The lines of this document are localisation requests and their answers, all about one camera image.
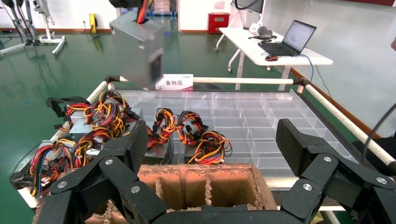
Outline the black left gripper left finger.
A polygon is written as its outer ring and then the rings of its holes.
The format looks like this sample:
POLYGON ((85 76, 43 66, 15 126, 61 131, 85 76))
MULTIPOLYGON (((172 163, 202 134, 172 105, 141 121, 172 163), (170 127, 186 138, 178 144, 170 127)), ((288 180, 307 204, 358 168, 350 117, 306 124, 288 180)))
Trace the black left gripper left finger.
POLYGON ((166 206, 138 177, 147 143, 143 120, 130 134, 108 141, 90 163, 51 185, 37 223, 83 224, 108 200, 130 224, 155 222, 166 213, 166 206))

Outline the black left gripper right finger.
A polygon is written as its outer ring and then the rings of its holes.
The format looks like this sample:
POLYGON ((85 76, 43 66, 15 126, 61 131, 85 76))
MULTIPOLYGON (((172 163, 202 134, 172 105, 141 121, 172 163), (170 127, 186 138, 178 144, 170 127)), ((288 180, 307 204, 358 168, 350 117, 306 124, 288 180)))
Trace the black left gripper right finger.
POLYGON ((281 210, 307 223, 328 197, 360 224, 395 223, 396 184, 389 177, 344 158, 323 138, 298 131, 289 119, 278 121, 276 143, 298 177, 281 210))

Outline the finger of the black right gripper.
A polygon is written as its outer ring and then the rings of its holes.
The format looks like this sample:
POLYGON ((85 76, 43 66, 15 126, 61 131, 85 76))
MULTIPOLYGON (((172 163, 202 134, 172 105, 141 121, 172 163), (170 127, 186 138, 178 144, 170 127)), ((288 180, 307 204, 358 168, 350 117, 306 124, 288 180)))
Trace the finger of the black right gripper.
POLYGON ((109 0, 109 2, 115 8, 134 8, 142 6, 141 0, 109 0))

